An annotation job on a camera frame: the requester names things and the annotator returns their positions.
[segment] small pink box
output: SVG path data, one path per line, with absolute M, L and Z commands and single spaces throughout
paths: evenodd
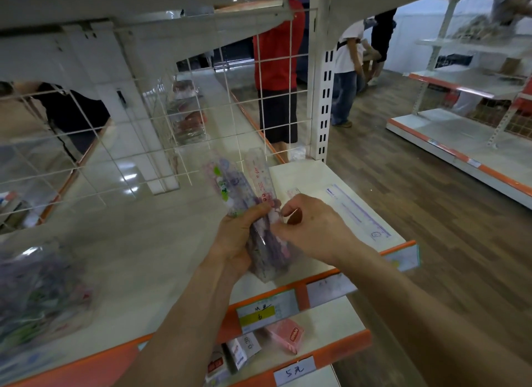
M 305 332 L 302 326 L 289 318 L 285 318 L 284 320 L 266 326 L 264 329 L 276 343 L 285 347 L 290 352 L 297 354 Z

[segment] wall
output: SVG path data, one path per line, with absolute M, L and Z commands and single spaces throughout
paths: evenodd
M 461 0 L 456 6 L 447 33 L 455 32 L 478 14 L 489 14 L 492 3 L 493 0 Z M 448 0 L 418 0 L 397 9 L 397 27 L 390 41 L 386 69 L 399 73 L 426 69 L 432 48 L 416 45 L 414 42 L 438 35 L 448 4 Z M 521 20 L 517 32 L 532 34 L 532 19 Z M 370 40 L 371 29 L 364 36 Z M 452 53 L 451 48 L 442 50 L 443 55 Z

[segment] small white box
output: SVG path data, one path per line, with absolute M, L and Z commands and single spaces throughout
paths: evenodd
M 237 370 L 240 370 L 250 357 L 262 349 L 255 334 L 252 332 L 230 340 L 227 342 L 227 347 L 231 352 L 231 357 L 235 362 Z
M 222 345 L 216 345 L 211 354 L 211 361 L 207 366 L 205 385 L 214 387 L 231 375 L 227 366 L 227 358 L 223 353 Z

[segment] brown shoe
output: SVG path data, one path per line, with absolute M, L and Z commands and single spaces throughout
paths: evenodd
M 351 126 L 353 126 L 353 122 L 351 121 L 345 121 L 344 123 L 339 123 L 337 125 L 333 125 L 337 128 L 351 128 Z

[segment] price tag with yellow strip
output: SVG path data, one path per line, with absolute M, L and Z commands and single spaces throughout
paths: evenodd
M 236 309 L 242 333 L 257 330 L 299 313 L 295 290 L 278 293 Z

